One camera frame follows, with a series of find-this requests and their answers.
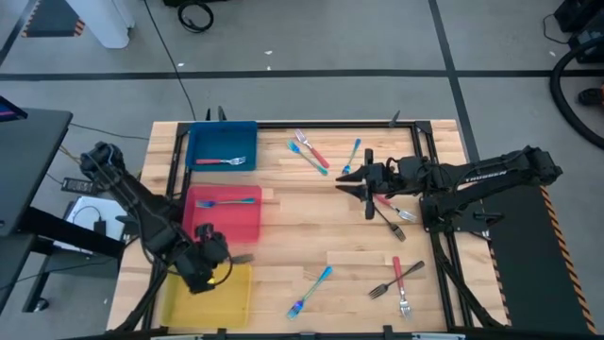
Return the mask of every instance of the wooden table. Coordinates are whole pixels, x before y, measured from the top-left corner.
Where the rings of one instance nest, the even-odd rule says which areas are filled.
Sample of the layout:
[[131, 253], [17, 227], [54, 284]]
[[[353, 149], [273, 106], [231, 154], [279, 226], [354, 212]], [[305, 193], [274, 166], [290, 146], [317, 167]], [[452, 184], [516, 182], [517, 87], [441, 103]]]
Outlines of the wooden table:
[[[456, 122], [435, 120], [431, 124], [440, 162], [465, 163]], [[159, 195], [166, 191], [176, 126], [177, 122], [157, 122], [151, 132], [142, 183]], [[392, 325], [395, 332], [444, 331], [434, 259], [422, 225], [406, 223], [394, 212], [383, 209], [406, 233], [407, 241], [401, 244], [378, 217], [364, 219], [361, 202], [334, 187], [334, 179], [340, 176], [355, 138], [362, 139], [362, 148], [374, 149], [376, 162], [385, 162], [391, 156], [413, 155], [411, 134], [406, 136], [400, 129], [391, 128], [322, 128], [305, 129], [305, 132], [331, 164], [326, 177], [287, 149], [285, 142], [293, 138], [294, 132], [285, 128], [259, 131], [256, 171], [192, 175], [191, 185], [262, 187], [259, 242], [254, 246], [229, 245], [233, 254], [252, 251], [256, 261], [253, 262], [248, 325], [228, 332], [382, 332], [383, 325]], [[182, 162], [185, 149], [181, 151]], [[353, 168], [362, 163], [362, 154], [357, 154]], [[177, 179], [176, 187], [180, 188], [182, 174]], [[401, 209], [420, 214], [417, 197], [397, 196], [393, 202]], [[491, 315], [505, 324], [504, 306], [486, 242], [469, 234], [459, 233], [456, 237], [469, 288]], [[404, 267], [419, 260], [426, 263], [423, 270], [406, 279], [413, 321], [401, 317], [396, 289], [376, 300], [367, 296], [371, 289], [392, 279], [393, 256], [400, 257]], [[333, 266], [331, 277], [319, 287], [295, 321], [287, 320], [287, 311], [306, 293], [326, 265]], [[150, 271], [140, 245], [126, 250], [108, 329], [118, 326], [136, 305], [148, 285]], [[449, 286], [456, 321], [461, 324], [457, 294], [453, 286]], [[160, 305], [156, 303], [154, 326], [159, 325]], [[191, 331], [216, 332], [215, 329], [170, 330]]]

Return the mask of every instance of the black desk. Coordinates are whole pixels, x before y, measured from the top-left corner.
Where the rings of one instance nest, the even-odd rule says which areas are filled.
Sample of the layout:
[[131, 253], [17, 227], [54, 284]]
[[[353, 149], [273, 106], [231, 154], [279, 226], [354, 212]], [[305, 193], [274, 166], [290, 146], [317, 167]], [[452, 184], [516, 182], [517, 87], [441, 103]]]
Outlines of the black desk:
[[[80, 228], [47, 212], [30, 207], [55, 158], [73, 115], [66, 111], [25, 110], [26, 120], [0, 123], [0, 313], [4, 309], [30, 251], [48, 256], [53, 241], [120, 259], [121, 242]], [[48, 278], [37, 277], [25, 303], [32, 312]]]

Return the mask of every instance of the blue bin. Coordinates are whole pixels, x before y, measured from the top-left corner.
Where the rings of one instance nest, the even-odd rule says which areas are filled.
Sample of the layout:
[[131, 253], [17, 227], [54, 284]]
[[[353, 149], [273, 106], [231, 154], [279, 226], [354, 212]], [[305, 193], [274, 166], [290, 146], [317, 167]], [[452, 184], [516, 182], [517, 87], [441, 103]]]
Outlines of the blue bin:
[[[193, 123], [189, 130], [186, 163], [193, 171], [254, 171], [258, 145], [256, 122]], [[196, 160], [230, 160], [245, 157], [241, 165], [197, 165]]]

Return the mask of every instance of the white object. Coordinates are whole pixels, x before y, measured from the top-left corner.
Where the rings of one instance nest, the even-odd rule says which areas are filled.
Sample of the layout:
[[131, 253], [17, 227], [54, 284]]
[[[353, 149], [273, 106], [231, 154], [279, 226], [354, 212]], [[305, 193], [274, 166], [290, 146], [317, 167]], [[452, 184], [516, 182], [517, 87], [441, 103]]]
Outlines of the white object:
[[67, 0], [94, 37], [107, 48], [124, 48], [134, 18], [123, 0]]
[[[124, 223], [116, 220], [115, 217], [124, 216], [127, 215], [127, 213], [116, 201], [96, 197], [80, 197], [77, 199], [74, 207], [67, 216], [66, 221], [87, 230], [94, 230], [94, 222], [98, 221], [98, 212], [94, 208], [86, 208], [81, 210], [84, 207], [94, 207], [98, 209], [98, 211], [101, 212], [101, 218], [107, 224], [107, 236], [114, 240], [120, 241], [122, 233], [124, 233]], [[92, 254], [92, 252], [89, 250], [72, 246], [64, 242], [55, 241], [54, 245], [66, 250], [74, 250], [85, 254]]]

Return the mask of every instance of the concrete floor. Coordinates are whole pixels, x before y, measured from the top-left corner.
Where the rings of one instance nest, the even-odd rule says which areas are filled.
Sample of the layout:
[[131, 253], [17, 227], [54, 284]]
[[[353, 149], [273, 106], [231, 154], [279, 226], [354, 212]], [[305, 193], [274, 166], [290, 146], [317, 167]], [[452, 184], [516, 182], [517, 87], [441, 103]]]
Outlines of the concrete floor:
[[[444, 71], [445, 62], [430, 3], [440, 9], [455, 68], [459, 70], [550, 70], [568, 48], [546, 40], [542, 19], [561, 0], [231, 0], [210, 6], [215, 26], [193, 35], [178, 24], [176, 11], [149, 0], [159, 29], [182, 72], [200, 117], [222, 105], [231, 120], [451, 118], [463, 121], [445, 72], [433, 76], [246, 77], [245, 71], [426, 70]], [[26, 6], [26, 0], [0, 2], [0, 46]], [[146, 136], [153, 121], [191, 120], [172, 66], [141, 1], [129, 1], [136, 27], [123, 50], [104, 49], [90, 31], [79, 38], [17, 38], [6, 59], [0, 53], [0, 94], [23, 107], [71, 111], [74, 122], [116, 133]], [[555, 22], [551, 35], [564, 39]], [[572, 63], [569, 68], [583, 68]], [[214, 71], [240, 72], [224, 78]], [[77, 74], [129, 73], [126, 80], [65, 80]], [[138, 73], [162, 73], [140, 79]], [[36, 81], [13, 80], [29, 74]], [[45, 80], [48, 75], [55, 80]], [[551, 187], [561, 227], [596, 326], [604, 329], [604, 266], [597, 254], [604, 244], [599, 181], [604, 154], [583, 141], [554, 107], [547, 79], [464, 77], [459, 80], [481, 157], [540, 146], [552, 153], [564, 175]], [[566, 78], [568, 97], [601, 79]], [[601, 110], [578, 109], [604, 131]], [[469, 136], [466, 127], [466, 140]], [[74, 153], [99, 140], [119, 145], [130, 171], [138, 171], [144, 141], [122, 140], [72, 127], [65, 145]], [[49, 173], [81, 177], [59, 154]], [[75, 199], [46, 180], [34, 205], [62, 215]], [[24, 276], [37, 270], [32, 258]], [[0, 316], [1, 338], [56, 339], [101, 332], [106, 325], [113, 279], [51, 275], [44, 295], [54, 302], [41, 314], [21, 314], [30, 282], [18, 285]]]

